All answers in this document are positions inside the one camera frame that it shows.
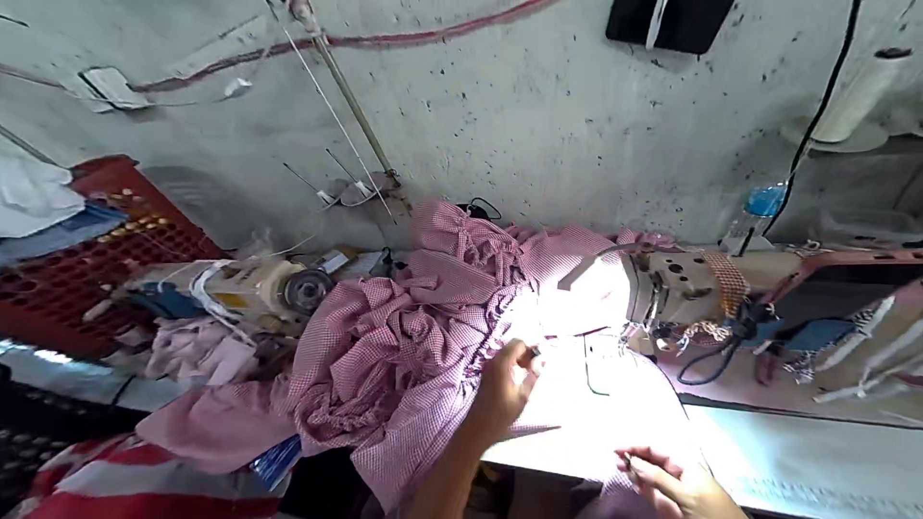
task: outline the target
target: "checkered fabric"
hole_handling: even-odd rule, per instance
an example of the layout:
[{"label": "checkered fabric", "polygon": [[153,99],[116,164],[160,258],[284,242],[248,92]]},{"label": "checkered fabric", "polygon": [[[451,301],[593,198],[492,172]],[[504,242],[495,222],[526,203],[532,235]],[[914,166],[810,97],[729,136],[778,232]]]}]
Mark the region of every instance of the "checkered fabric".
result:
[{"label": "checkered fabric", "polygon": [[[602,235],[575,226],[503,230],[436,200],[417,206],[413,230],[419,248],[397,279],[343,282],[330,291],[308,322],[292,373],[271,390],[255,382],[209,389],[176,414],[174,404],[155,413],[149,421],[160,425],[139,433],[227,471],[291,434],[294,423],[305,455],[354,446],[357,470],[392,510],[442,453],[472,403],[483,362],[511,338],[513,321],[536,336],[565,336],[618,317],[618,254],[599,266],[591,294],[557,290],[582,257],[612,245]],[[618,242],[636,239],[626,232]],[[235,436],[230,424],[197,418],[211,412],[220,419],[212,411],[227,413],[234,401],[290,421],[266,419],[261,434]],[[512,433],[547,425],[518,423]],[[616,485],[628,487],[624,478]]]},{"label": "checkered fabric", "polygon": [[718,279],[721,288],[721,309],[725,311],[726,317],[733,318],[737,315],[737,307],[744,300],[744,296],[749,294],[749,283],[726,254],[702,252],[701,256]]}]

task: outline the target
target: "thread spool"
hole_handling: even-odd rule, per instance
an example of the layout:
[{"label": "thread spool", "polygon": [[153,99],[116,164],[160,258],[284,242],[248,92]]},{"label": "thread spool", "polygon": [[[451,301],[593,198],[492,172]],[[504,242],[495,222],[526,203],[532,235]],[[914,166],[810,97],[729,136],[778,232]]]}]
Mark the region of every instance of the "thread spool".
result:
[{"label": "thread spool", "polygon": [[901,67],[909,61],[911,49],[888,48],[875,53],[858,75],[833,100],[811,137],[819,142],[849,139],[866,115],[884,96]]}]

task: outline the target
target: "blue packet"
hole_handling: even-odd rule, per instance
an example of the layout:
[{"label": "blue packet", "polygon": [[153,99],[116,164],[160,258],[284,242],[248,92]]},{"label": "blue packet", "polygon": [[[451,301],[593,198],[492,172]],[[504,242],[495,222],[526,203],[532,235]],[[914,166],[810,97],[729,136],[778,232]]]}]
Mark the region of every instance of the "blue packet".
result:
[{"label": "blue packet", "polygon": [[270,447],[257,459],[250,462],[253,472],[270,491],[275,490],[280,482],[301,458],[301,437],[297,434],[273,447]]}]

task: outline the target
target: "blue cloth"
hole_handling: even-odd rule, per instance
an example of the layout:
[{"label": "blue cloth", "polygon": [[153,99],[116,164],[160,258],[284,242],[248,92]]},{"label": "blue cloth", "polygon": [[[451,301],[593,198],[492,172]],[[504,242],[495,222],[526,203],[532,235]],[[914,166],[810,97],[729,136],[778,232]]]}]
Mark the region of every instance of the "blue cloth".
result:
[{"label": "blue cloth", "polygon": [[83,211],[38,233],[22,238],[0,239],[0,267],[12,265],[19,260],[43,256],[104,235],[118,227],[126,218],[127,215],[119,210],[88,203]]},{"label": "blue cloth", "polygon": [[792,338],[785,348],[798,352],[814,352],[830,343],[835,343],[847,333],[856,329],[851,320],[818,319],[809,322],[801,332]]}]

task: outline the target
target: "bright light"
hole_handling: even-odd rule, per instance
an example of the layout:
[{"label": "bright light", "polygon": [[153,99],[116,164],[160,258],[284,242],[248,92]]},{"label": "bright light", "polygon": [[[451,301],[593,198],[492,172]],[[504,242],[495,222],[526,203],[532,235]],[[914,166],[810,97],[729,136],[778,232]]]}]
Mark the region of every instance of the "bright light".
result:
[{"label": "bright light", "polygon": [[34,355],[48,362],[54,362],[55,364],[68,364],[74,361],[74,359],[69,356],[51,350],[38,350]]}]

